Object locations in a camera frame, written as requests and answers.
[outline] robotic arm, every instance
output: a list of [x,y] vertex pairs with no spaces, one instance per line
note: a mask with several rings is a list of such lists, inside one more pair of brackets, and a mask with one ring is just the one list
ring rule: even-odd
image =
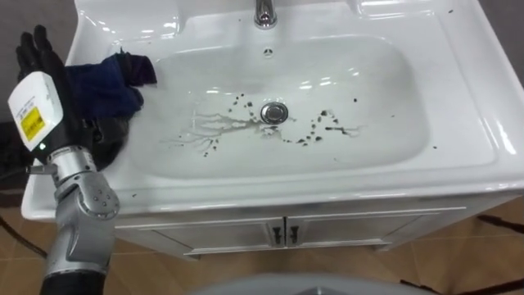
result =
[[41,295],[103,293],[120,203],[90,153],[89,123],[79,116],[64,64],[46,29],[23,33],[16,49],[19,84],[9,107],[25,146],[56,192],[58,235],[47,256]]

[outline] sink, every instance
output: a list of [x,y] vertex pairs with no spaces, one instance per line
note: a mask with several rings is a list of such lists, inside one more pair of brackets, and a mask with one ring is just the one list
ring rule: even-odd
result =
[[[404,161],[428,145],[411,67],[380,38],[191,50],[155,66],[158,86],[142,89],[146,106],[129,137],[129,157],[154,174],[346,170]],[[260,109],[275,101],[290,118],[267,125]]]
[[522,86],[477,0],[275,0],[267,30],[245,0],[76,6],[68,64],[123,49],[158,75],[104,171],[123,214],[524,188]]

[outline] tiled floor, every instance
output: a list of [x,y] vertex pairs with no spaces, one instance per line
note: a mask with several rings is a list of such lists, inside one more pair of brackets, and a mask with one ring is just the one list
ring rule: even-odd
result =
[[[524,199],[488,213],[524,223]],[[22,220],[15,209],[0,209],[0,214],[41,247],[48,248],[53,240],[54,225]],[[0,230],[0,294],[38,294],[42,270],[42,260]],[[318,248],[208,255],[198,262],[119,241],[106,294],[175,295],[243,276],[284,272],[391,282],[406,279],[456,294],[524,277],[524,236],[469,219],[389,252],[370,247]]]

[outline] faucet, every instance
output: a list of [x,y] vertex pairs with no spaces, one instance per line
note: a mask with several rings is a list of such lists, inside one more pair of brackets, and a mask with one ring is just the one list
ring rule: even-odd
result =
[[255,0],[255,25],[262,30],[269,30],[277,24],[273,0]]

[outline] dark stain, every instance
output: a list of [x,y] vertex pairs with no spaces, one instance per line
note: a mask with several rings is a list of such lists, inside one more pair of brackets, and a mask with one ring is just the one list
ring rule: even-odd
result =
[[326,130],[327,131],[332,131],[332,130],[335,130],[335,131],[341,131],[342,134],[344,135],[347,135],[348,133],[344,130],[344,127],[326,127]]

